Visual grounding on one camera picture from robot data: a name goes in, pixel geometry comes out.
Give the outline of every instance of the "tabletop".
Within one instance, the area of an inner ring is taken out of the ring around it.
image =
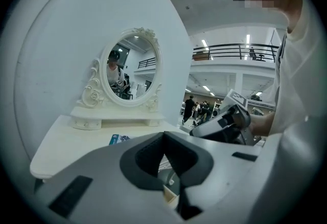
[[[109,145],[113,134],[135,138],[163,131],[187,134],[178,127],[162,121],[149,127],[141,122],[102,122],[100,130],[78,130],[69,125],[70,116],[60,115],[44,137],[30,165],[31,174],[38,179],[49,179],[85,154]]]

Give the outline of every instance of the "balcony railing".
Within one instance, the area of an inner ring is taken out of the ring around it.
[[[156,64],[155,57],[153,57],[153,58],[150,58],[150,59],[147,59],[147,60],[144,60],[144,61],[140,61],[138,63],[138,69],[146,68],[146,67],[149,67],[149,66],[152,66],[152,65],[155,65],[155,64]]]
[[[241,60],[275,62],[278,48],[279,46],[258,43],[217,44],[193,49],[192,59],[203,61],[222,57],[234,57]]]

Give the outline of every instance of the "mirror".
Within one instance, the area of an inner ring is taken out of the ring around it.
[[[126,100],[143,96],[152,85],[156,61],[155,50],[147,39],[133,35],[120,40],[106,65],[111,90]]]

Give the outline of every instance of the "ornate white mirror frame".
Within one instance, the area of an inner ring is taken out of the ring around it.
[[[106,66],[113,47],[121,40],[138,36],[147,40],[154,49],[156,72],[149,90],[140,98],[125,100],[111,90]],[[164,117],[158,112],[158,93],[161,88],[162,56],[155,34],[150,29],[134,28],[120,33],[116,40],[107,44],[100,59],[94,60],[92,76],[85,86],[81,99],[71,112],[72,127],[82,130],[98,130],[102,120],[143,120],[148,126],[159,125]]]

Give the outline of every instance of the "fluorescent light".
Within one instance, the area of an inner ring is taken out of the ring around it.
[[[247,43],[246,48],[249,48],[249,43],[250,43],[250,35],[249,34],[246,35],[246,43]]]
[[[204,89],[206,89],[207,91],[210,91],[208,87],[206,87],[205,85],[202,86]]]
[[[204,45],[204,47],[207,47],[208,45],[206,44],[206,41],[205,40],[202,40],[202,43]]]

